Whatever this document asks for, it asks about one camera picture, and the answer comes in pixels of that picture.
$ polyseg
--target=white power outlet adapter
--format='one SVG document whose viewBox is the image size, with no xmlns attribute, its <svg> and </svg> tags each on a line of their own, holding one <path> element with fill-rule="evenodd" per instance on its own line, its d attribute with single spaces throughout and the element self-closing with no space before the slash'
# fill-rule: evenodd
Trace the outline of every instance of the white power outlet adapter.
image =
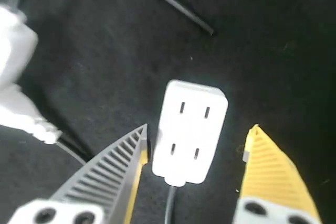
<svg viewBox="0 0 336 224">
<path fill-rule="evenodd" d="M 153 173 L 171 186 L 205 180 L 228 101 L 218 88 L 173 80 L 167 85 L 153 157 Z"/>
</svg>

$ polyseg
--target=white plastic part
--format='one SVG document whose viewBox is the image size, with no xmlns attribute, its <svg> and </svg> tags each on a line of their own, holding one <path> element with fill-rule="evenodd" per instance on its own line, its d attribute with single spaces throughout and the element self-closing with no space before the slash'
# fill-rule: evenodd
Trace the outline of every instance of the white plastic part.
<svg viewBox="0 0 336 224">
<path fill-rule="evenodd" d="M 23 13 L 12 13 L 0 5 L 0 92 L 17 80 L 37 45 L 37 35 L 25 20 Z"/>
<path fill-rule="evenodd" d="M 93 222 L 85 222 L 85 216 L 93 216 Z M 103 218 L 103 210 L 98 205 L 36 199 L 18 208 L 8 224 L 102 224 Z"/>
<path fill-rule="evenodd" d="M 0 90 L 0 125 L 23 130 L 46 144 L 56 143 L 62 134 L 40 115 L 16 84 Z"/>
<path fill-rule="evenodd" d="M 171 186 L 202 183 L 215 155 L 228 101 L 218 88 L 173 80 L 162 105 L 153 173 Z"/>
<path fill-rule="evenodd" d="M 321 222 L 307 212 L 285 207 L 256 197 L 244 197 L 238 200 L 233 224 L 290 224 Z"/>
</svg>

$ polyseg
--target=black fabric surface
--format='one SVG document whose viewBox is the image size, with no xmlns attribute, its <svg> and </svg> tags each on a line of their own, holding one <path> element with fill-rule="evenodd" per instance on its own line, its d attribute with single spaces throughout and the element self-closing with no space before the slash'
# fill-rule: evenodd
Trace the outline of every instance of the black fabric surface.
<svg viewBox="0 0 336 224">
<path fill-rule="evenodd" d="M 229 109 L 200 185 L 177 191 L 175 223 L 230 223 L 255 123 L 295 162 L 324 223 L 335 220 L 335 0 L 182 0 L 210 37 L 162 0 L 23 0 L 39 44 L 19 84 L 95 153 L 148 123 L 171 79 L 222 89 Z M 0 223 L 49 197 L 80 165 L 0 127 Z M 162 223 L 168 185 L 143 169 L 132 223 Z"/>
</svg>

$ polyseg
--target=white cable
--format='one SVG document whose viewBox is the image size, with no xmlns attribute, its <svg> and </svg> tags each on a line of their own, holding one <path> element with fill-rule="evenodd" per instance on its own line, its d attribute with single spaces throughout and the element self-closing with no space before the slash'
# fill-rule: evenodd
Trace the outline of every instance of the white cable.
<svg viewBox="0 0 336 224">
<path fill-rule="evenodd" d="M 171 224 L 172 223 L 172 213 L 174 209 L 174 200 L 176 195 L 177 187 L 170 186 L 168 198 L 167 198 L 167 204 L 166 204 L 166 212 L 164 216 L 164 224 Z"/>
<path fill-rule="evenodd" d="M 46 144 L 55 144 L 62 134 L 16 84 L 0 90 L 0 125 L 23 130 Z"/>
</svg>

